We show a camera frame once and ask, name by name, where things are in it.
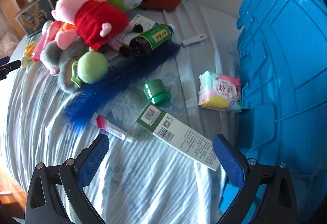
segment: blue plastic crate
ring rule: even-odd
[[[327,191],[327,7],[322,0],[244,0],[237,21],[238,147],[287,163],[300,219]]]

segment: red plush dress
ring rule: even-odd
[[[112,30],[107,36],[101,37],[102,24],[106,22],[111,24]],[[75,16],[78,36],[95,51],[120,34],[128,24],[129,20],[124,12],[107,2],[95,0],[84,3]]]

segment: metal screw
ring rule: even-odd
[[[284,162],[279,163],[279,167],[281,167],[282,169],[286,168],[286,164]]]
[[[42,167],[43,167],[43,163],[40,162],[40,163],[37,163],[37,165],[36,165],[35,168],[37,168],[37,169],[41,169]]]
[[[68,159],[66,160],[66,165],[72,165],[74,163],[74,159]]]
[[[248,159],[248,163],[250,165],[256,165],[257,164],[257,161],[255,159]]]

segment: green lid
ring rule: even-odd
[[[170,100],[170,95],[160,79],[155,79],[146,83],[143,87],[143,91],[148,102],[152,102],[155,105],[164,104]]]

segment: blue fluffy duster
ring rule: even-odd
[[[145,60],[130,56],[121,60],[101,81],[86,85],[64,109],[64,115],[75,132],[79,132],[91,121],[95,112],[124,92],[128,86],[148,76],[167,59],[174,57],[180,45],[165,42],[157,47]]]

